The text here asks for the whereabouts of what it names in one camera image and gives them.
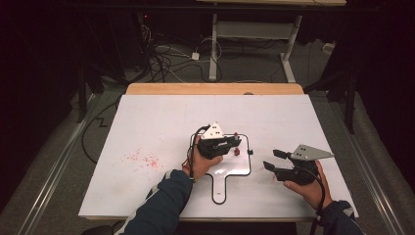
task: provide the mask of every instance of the blue sleeve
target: blue sleeve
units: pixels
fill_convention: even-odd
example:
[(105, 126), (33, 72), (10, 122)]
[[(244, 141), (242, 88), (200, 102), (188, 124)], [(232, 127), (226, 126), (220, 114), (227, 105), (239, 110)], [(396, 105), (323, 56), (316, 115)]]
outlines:
[(193, 182), (182, 170), (167, 172), (115, 235), (173, 234), (192, 187)]
[(324, 227), (324, 235), (361, 235), (364, 234), (354, 222), (354, 212), (346, 201), (333, 202), (327, 206), (318, 223)]

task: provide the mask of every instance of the white table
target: white table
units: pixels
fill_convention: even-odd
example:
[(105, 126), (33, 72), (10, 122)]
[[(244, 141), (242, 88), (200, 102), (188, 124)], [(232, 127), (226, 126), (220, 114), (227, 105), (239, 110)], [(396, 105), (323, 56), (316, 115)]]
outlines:
[[(225, 133), (249, 138), (251, 173), (226, 179), (226, 202), (211, 196), (211, 179), (194, 185), (182, 221), (303, 221), (314, 210), (263, 168), (289, 167), (273, 149), (293, 152), (306, 144), (331, 152), (307, 95), (125, 95), (79, 215), (126, 218), (171, 168), (181, 168), (190, 136), (218, 121)], [(332, 197), (354, 203), (334, 158), (321, 160)]]

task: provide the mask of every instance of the right hand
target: right hand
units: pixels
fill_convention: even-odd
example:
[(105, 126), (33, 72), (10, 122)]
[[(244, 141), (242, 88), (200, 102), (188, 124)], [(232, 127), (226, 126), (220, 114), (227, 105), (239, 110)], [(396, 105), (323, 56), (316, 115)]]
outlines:
[[(201, 139), (200, 135), (196, 136), (196, 144), (198, 144), (200, 139)], [(193, 173), (194, 173), (195, 180), (204, 176), (212, 166), (218, 165), (222, 161), (223, 161), (223, 156), (217, 156), (211, 160), (204, 158), (199, 152), (197, 146), (195, 146), (195, 150), (193, 152)], [(187, 169), (187, 167), (186, 168), (184, 167), (183, 171), (187, 175), (190, 175), (190, 171)]]
[[(321, 163), (315, 161), (318, 167), (318, 173), (321, 181), (324, 185), (324, 190), (326, 192), (326, 198), (323, 203), (323, 210), (333, 202), (332, 196), (330, 195), (329, 184), (327, 183), (326, 175), (323, 172), (323, 167)], [(291, 189), (292, 191), (302, 195), (306, 202), (308, 202), (315, 210), (318, 210), (318, 205), (321, 201), (321, 187), (317, 180), (314, 180), (312, 183), (307, 185), (298, 185), (293, 181), (284, 181), (284, 186)]]

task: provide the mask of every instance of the dark background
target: dark background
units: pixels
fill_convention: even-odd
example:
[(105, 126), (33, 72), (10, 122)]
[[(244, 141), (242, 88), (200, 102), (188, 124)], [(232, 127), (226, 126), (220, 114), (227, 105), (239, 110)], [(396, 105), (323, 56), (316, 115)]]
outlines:
[[(348, 4), (361, 7), (382, 2), (349, 1)], [(304, 17), (298, 41), (307, 43), (320, 38), (332, 42), (339, 39), (323, 79), (345, 64), (356, 63), (357, 91), (368, 115), (414, 189), (411, 170), (415, 161), (410, 148), (415, 130), (411, 96), (415, 23), (410, 12), (414, 8), (410, 1), (385, 3), (388, 4), (385, 13), (349, 18), (348, 24), (339, 18), (329, 24), (322, 23), (328, 18), (325, 14)], [(123, 76), (124, 68), (140, 63), (140, 58), (132, 56), (141, 51), (140, 31), (132, 17), (120, 13), (93, 13), (85, 17), (62, 11), (59, 1), (0, 3), (3, 124), (0, 210), (50, 133), (72, 109), (69, 100), (77, 89), (80, 65), (93, 62)], [(176, 39), (181, 35), (197, 43), (199, 36), (210, 31), (210, 22), (204, 16), (181, 14), (175, 27), (163, 25), (169, 20), (166, 16), (152, 14), (151, 17), (154, 27), (159, 27), (160, 31), (170, 28), (171, 36)], [(87, 81), (92, 88), (98, 76), (98, 72), (88, 72)]]

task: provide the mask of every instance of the white plastic part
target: white plastic part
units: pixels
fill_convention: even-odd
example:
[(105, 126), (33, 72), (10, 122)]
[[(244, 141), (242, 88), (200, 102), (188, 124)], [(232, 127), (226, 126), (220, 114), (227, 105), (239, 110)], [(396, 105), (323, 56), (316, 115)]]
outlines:
[(202, 139), (218, 139), (225, 136), (223, 134), (222, 129), (220, 128), (219, 124), (215, 122), (210, 126), (210, 128), (205, 131), (205, 133), (202, 135)]
[(192, 60), (194, 60), (194, 61), (198, 61), (199, 60), (199, 53), (197, 53), (197, 52), (194, 52), (194, 53), (192, 53)]

